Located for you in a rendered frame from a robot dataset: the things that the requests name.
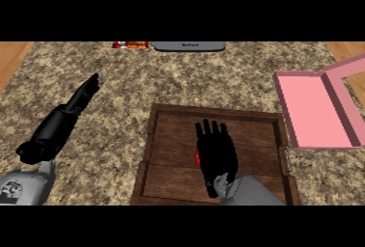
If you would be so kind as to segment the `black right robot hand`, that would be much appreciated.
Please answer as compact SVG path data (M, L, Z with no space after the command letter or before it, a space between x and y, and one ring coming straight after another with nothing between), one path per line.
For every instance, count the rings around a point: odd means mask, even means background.
M227 182L233 183L238 172L238 158L234 142L228 134L227 125L207 119L196 124L197 150L200 168L204 176L207 193L212 198L219 197L215 180L227 175Z

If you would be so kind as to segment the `red and orange packet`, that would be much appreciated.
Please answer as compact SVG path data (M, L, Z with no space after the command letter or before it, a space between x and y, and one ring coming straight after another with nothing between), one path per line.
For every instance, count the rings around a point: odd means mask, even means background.
M113 48L148 48L148 41L116 41Z

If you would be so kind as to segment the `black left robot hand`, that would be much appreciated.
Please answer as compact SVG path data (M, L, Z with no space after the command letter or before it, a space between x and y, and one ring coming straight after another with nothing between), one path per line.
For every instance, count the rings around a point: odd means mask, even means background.
M64 112L69 114L80 115L100 89L100 75L95 73L77 89L66 105Z

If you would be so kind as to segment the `grey flat appliance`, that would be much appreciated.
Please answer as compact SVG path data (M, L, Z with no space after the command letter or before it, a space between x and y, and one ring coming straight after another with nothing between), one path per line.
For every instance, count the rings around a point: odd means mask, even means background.
M224 41L157 41L154 48L162 52L218 52L225 50Z

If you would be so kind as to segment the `pink open box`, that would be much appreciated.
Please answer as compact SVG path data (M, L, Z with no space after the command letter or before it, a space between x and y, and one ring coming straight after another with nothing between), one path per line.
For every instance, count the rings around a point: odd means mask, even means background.
M365 148L365 120L343 78L365 71L365 53L321 71L278 70L274 83L295 149Z

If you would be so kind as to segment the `brown wooden tray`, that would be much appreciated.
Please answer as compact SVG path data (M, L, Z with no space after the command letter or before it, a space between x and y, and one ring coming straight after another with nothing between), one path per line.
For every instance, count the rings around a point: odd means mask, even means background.
M156 103L147 126L147 144L132 203L135 205L215 205L194 162L196 124L227 124L241 174L252 175L281 201L302 203L295 176L287 172L289 146L283 115Z

